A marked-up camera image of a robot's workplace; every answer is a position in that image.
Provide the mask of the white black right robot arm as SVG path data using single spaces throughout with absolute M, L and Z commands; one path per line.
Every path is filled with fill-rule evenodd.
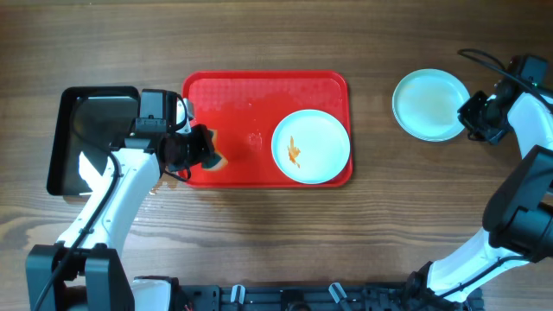
M 552 94 L 521 93 L 507 113 L 522 160 L 488 201 L 482 227 L 449 256 L 427 263 L 405 287 L 420 306 L 462 303 L 503 272 L 552 256 Z

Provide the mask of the light blue plate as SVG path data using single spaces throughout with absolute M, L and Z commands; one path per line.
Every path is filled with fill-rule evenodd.
M 438 69 L 420 69 L 397 84 L 391 108 L 392 113 L 396 109 L 451 111 L 459 121 L 458 110 L 469 98 L 467 88 L 454 75 Z
M 427 142 L 444 142 L 463 131 L 463 126 L 451 111 L 396 109 L 393 114 L 403 130 Z
M 350 153 L 346 128 L 324 111 L 289 114 L 276 126 L 271 138 L 276 166 L 286 177 L 301 184 L 331 181 L 345 168 Z

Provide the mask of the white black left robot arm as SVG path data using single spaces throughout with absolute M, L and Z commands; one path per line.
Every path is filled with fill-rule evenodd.
M 34 310 L 182 310 L 175 277 L 128 281 L 120 253 L 143 200 L 162 175 L 175 175 L 214 153 L 213 135 L 196 124 L 176 132 L 135 132 L 114 143 L 108 164 L 78 218 L 52 245 L 38 244 L 26 272 Z

